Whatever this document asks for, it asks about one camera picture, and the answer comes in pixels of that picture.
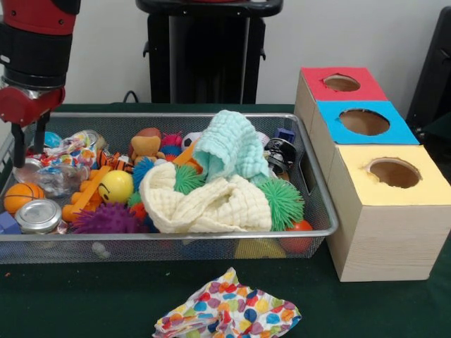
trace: black cable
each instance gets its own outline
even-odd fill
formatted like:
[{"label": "black cable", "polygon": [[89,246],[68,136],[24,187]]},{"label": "black cable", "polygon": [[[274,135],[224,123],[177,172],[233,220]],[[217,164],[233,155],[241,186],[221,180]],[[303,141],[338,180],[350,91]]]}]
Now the black cable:
[{"label": "black cable", "polygon": [[128,97],[132,95],[133,98],[135,99],[135,102],[138,104],[140,102],[140,100],[138,99],[138,96],[136,95],[136,93],[133,90],[129,90],[127,92],[127,94],[124,96],[124,100],[122,100],[123,103],[126,103],[128,100]]}]

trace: colorful spotted cloth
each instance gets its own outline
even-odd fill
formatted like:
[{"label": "colorful spotted cloth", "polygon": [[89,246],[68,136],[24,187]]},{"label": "colorful spotted cloth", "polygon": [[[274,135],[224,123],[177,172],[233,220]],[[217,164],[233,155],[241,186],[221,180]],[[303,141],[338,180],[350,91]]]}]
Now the colorful spotted cloth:
[{"label": "colorful spotted cloth", "polygon": [[300,320],[293,303],[241,285],[230,268],[159,319],[153,337],[274,338]]}]

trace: yellow smiley face ball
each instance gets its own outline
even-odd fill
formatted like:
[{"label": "yellow smiley face ball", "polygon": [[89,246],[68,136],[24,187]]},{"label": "yellow smiley face ball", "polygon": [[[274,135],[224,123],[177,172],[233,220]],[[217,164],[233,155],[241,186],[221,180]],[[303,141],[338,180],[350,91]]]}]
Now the yellow smiley face ball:
[{"label": "yellow smiley face ball", "polygon": [[122,170],[113,170],[99,184],[99,194],[105,203],[127,203],[133,194],[133,177]]}]

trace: metal mesh basket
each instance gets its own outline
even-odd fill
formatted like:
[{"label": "metal mesh basket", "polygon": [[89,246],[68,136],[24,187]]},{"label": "metal mesh basket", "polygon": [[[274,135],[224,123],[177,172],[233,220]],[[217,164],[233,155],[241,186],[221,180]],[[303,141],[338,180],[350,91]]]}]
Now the metal mesh basket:
[{"label": "metal mesh basket", "polygon": [[[273,135],[283,127],[296,133],[296,165],[291,182],[305,200],[311,232],[247,232],[226,234],[67,234],[2,235],[0,263],[75,263],[97,261],[169,261],[230,258],[309,258],[332,234],[338,219],[304,125],[291,114],[245,114],[255,128]],[[102,134],[112,151],[128,152],[130,139],[141,129],[157,127],[165,133],[204,130],[210,113],[55,113],[49,131],[69,137],[92,129]],[[31,140],[33,127],[26,132]],[[11,175],[13,138],[0,149],[1,196],[14,183]],[[60,205],[69,198],[57,199]]]}]

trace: shape sorter box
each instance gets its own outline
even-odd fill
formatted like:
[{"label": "shape sorter box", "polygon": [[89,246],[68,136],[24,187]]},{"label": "shape sorter box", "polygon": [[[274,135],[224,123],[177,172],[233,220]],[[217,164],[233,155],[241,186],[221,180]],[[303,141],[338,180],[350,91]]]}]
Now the shape sorter box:
[{"label": "shape sorter box", "polygon": [[337,146],[328,188],[342,282],[429,277],[451,228],[451,187],[423,146]]},{"label": "shape sorter box", "polygon": [[309,134],[317,101],[387,101],[387,97],[366,68],[302,68],[295,114]]},{"label": "shape sorter box", "polygon": [[419,144],[388,101],[317,102],[310,140],[327,179],[336,144]]}]

